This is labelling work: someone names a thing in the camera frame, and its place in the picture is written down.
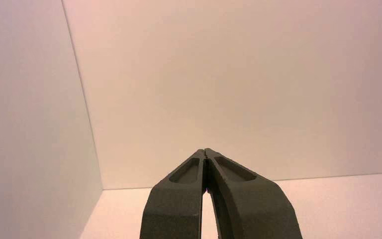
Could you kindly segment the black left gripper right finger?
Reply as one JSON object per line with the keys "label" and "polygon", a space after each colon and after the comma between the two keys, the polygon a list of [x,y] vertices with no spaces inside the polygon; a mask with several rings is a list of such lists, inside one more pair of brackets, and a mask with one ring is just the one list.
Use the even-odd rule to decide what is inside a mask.
{"label": "black left gripper right finger", "polygon": [[210,148],[208,183],[220,239],[300,239],[295,210],[275,182]]}

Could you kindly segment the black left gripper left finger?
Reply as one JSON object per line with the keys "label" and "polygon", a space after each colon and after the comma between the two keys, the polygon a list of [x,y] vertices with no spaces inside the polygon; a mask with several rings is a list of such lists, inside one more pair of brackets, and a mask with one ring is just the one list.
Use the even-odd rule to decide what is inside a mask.
{"label": "black left gripper left finger", "polygon": [[199,239],[202,196],[206,192],[205,153],[197,150],[150,191],[140,238]]}

